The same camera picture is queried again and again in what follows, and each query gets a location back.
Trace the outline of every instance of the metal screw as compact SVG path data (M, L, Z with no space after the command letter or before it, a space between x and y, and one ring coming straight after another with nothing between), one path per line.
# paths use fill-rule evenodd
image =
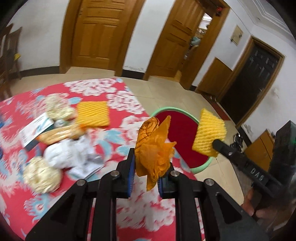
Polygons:
M178 171L175 171L175 170L171 171L170 174L171 174L173 177L177 177L177 176L180 175L180 173L179 173Z
M119 175L119 171L117 171L117 170L114 170L111 172L112 177L117 177L118 175Z
M213 180L213 179L210 179L210 178L206 179L206 180L205 180L205 183L206 183L208 186L213 186L213 185L215 184L214 180Z
M78 186L83 186L85 184L85 180L84 179L79 179L77 182Z

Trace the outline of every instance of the crumpled tissue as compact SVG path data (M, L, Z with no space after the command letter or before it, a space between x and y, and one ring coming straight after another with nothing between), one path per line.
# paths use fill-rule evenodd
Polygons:
M42 156L36 156L25 167L23 179L36 193L53 192L59 188L62 171L48 166Z
M64 139L44 151L44 158L51 167L63 169L73 167L68 174L86 179L100 170L104 161L95 153L90 140L83 135L79 140Z

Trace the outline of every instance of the dark door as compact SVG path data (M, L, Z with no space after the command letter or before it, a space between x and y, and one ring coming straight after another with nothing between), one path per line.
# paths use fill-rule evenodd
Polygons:
M260 96L274 72L279 58L255 45L241 72L220 101L237 124Z

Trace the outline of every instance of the orange wrapper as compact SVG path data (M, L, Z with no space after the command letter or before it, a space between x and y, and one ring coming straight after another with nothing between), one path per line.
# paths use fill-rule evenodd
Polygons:
M170 116L159 125L152 117L141 126L135 148L136 172L138 176L147 175L147 191L151 190L159 177L170 167L176 142L165 143L170 127Z

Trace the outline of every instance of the table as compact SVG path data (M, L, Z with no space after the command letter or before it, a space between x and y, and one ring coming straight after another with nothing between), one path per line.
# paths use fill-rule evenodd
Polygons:
M119 78L52 85L1 102L0 112L6 122L0 129L0 146L4 152L0 160L0 211L22 239L77 180L64 172L60 188L49 194L34 193L23 182L24 166L32 157L42 155L46 146L39 143L27 152L21 147L19 130L45 112L45 97L53 93L73 107L80 101L108 101L110 126L90 132L91 141L106 164L88 181L101 178L116 169L119 161L126 159L129 149L135 146L138 129L148 119L142 105ZM176 170L195 179L177 152L172 163ZM157 185L146 192L146 177L135 175L131 198L117 201L117 225L120 241L175 241L175 202L173 199L162 200Z

